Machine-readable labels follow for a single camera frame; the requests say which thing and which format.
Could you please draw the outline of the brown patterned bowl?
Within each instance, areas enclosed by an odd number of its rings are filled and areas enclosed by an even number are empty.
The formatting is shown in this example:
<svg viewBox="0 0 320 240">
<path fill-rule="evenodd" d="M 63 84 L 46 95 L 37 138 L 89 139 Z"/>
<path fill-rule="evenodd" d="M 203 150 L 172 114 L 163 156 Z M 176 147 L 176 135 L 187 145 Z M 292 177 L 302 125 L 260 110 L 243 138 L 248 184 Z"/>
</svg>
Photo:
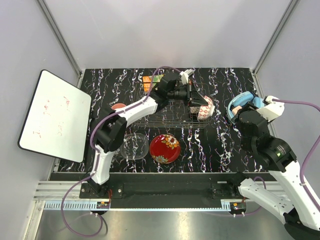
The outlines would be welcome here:
<svg viewBox="0 0 320 240">
<path fill-rule="evenodd" d="M 201 106 L 198 114 L 198 119 L 200 121 L 207 120 L 213 116 L 215 106 L 213 100 L 207 95 L 204 96 L 205 100 L 208 102 L 208 106 Z"/>
</svg>

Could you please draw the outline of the red floral plate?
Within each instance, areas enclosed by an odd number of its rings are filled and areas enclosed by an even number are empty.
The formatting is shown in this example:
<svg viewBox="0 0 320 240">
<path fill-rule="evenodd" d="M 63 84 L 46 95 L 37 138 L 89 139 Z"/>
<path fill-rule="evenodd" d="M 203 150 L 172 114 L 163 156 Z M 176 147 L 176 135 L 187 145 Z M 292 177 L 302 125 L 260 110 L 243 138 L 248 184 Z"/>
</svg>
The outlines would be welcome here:
<svg viewBox="0 0 320 240">
<path fill-rule="evenodd" d="M 151 141 L 149 153 L 156 162 L 170 164 L 178 159 L 181 145 L 173 135 L 161 134 Z"/>
</svg>

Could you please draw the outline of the pink plastic cup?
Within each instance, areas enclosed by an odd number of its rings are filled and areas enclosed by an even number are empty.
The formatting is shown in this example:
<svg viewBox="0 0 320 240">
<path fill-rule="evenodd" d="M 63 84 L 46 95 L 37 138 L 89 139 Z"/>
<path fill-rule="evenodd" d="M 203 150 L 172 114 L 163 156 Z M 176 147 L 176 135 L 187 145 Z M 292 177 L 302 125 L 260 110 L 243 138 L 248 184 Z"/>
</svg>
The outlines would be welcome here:
<svg viewBox="0 0 320 240">
<path fill-rule="evenodd" d="M 124 107 L 126 107 L 126 105 L 124 103 L 116 103 L 111 107 L 111 109 L 112 110 L 117 110 L 117 109 L 121 109 L 121 108 L 124 108 Z"/>
</svg>

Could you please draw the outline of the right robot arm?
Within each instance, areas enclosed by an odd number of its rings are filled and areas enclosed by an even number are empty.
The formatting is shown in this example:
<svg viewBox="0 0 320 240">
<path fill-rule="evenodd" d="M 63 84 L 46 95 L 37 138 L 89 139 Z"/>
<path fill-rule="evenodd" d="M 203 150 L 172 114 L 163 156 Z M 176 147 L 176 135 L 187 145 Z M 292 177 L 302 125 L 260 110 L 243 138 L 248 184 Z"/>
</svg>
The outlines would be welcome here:
<svg viewBox="0 0 320 240">
<path fill-rule="evenodd" d="M 227 185 L 228 195 L 249 198 L 273 214 L 294 239 L 320 238 L 320 199 L 305 177 L 306 164 L 319 140 L 313 144 L 302 164 L 283 139 L 270 134 L 269 124 L 285 110 L 286 100 L 272 95 L 264 99 L 245 92 L 228 106 L 228 117 L 241 134 L 241 147 L 280 184 L 289 200 L 260 188 L 247 177 Z"/>
</svg>

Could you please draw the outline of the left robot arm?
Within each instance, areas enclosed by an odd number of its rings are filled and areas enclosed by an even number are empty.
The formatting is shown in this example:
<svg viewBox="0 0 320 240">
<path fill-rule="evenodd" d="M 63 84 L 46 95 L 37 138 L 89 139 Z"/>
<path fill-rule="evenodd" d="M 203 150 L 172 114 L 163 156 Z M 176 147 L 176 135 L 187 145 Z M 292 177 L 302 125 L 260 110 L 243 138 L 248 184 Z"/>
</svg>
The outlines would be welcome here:
<svg viewBox="0 0 320 240">
<path fill-rule="evenodd" d="M 178 74 L 167 72 L 159 82 L 150 85 L 148 93 L 140 100 L 116 110 L 105 109 L 105 117 L 91 130 L 90 136 L 90 146 L 95 154 L 88 183 L 95 197 L 103 198 L 108 193 L 112 158 L 124 142 L 127 127 L 161 111 L 171 100 L 183 101 L 188 107 L 208 106 L 205 97 L 194 86 L 193 73 L 193 69 Z"/>
</svg>

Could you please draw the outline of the pink cube toy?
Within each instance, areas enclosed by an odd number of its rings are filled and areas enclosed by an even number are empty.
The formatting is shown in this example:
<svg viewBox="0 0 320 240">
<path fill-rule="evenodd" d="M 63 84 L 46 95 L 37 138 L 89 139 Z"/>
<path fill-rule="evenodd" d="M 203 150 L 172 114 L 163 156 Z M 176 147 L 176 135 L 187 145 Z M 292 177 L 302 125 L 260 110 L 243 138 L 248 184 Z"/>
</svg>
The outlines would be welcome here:
<svg viewBox="0 0 320 240">
<path fill-rule="evenodd" d="M 242 109 L 242 107 L 240 105 L 234 107 L 231 112 L 236 115 L 240 110 Z"/>
</svg>

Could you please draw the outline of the light blue headphones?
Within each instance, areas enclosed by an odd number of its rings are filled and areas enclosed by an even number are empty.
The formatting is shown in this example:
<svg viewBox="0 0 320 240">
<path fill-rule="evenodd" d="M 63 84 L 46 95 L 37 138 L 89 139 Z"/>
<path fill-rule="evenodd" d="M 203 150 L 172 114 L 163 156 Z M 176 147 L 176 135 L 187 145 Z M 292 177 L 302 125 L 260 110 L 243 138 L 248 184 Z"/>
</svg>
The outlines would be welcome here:
<svg viewBox="0 0 320 240">
<path fill-rule="evenodd" d="M 243 108 L 247 103 L 252 103 L 256 108 L 262 108 L 265 106 L 263 99 L 253 95 L 250 91 L 238 94 L 229 102 L 226 108 L 226 115 L 233 125 L 235 125 L 236 115 L 232 113 L 232 109 L 237 106 L 241 106 Z"/>
</svg>

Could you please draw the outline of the orange green book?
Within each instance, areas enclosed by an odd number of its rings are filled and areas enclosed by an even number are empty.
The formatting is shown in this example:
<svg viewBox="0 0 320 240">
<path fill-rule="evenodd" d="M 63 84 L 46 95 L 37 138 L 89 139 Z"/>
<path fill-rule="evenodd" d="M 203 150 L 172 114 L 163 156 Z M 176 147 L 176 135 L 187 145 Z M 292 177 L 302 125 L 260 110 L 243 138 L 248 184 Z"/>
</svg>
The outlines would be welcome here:
<svg viewBox="0 0 320 240">
<path fill-rule="evenodd" d="M 152 80 L 152 76 L 143 76 L 142 77 L 142 83 L 143 83 L 143 90 L 145 93 L 147 93 L 150 89 L 151 81 L 152 81 L 152 88 L 156 85 L 156 83 L 159 83 L 161 81 L 161 78 L 163 77 L 163 74 L 155 75 Z"/>
</svg>

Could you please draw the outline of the white whiteboard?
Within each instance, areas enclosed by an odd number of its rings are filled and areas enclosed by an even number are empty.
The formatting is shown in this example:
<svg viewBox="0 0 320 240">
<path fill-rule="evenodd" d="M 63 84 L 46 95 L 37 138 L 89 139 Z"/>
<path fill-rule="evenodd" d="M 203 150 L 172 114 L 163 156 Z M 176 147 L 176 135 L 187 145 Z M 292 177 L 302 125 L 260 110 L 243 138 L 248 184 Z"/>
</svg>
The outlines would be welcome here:
<svg viewBox="0 0 320 240">
<path fill-rule="evenodd" d="M 76 86 L 43 69 L 18 139 L 27 151 L 83 161 L 92 98 Z"/>
</svg>

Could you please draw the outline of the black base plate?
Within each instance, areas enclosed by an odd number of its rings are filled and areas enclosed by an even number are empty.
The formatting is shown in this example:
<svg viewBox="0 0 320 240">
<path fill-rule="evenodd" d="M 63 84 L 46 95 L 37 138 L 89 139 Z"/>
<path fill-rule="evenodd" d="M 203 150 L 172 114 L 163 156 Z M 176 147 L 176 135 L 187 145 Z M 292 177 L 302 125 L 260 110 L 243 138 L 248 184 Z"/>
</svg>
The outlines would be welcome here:
<svg viewBox="0 0 320 240">
<path fill-rule="evenodd" d="M 111 198 L 114 209 L 210 209 L 222 199 L 240 199 L 236 185 L 243 173 L 111 173 L 98 186 L 79 184 L 82 199 Z"/>
</svg>

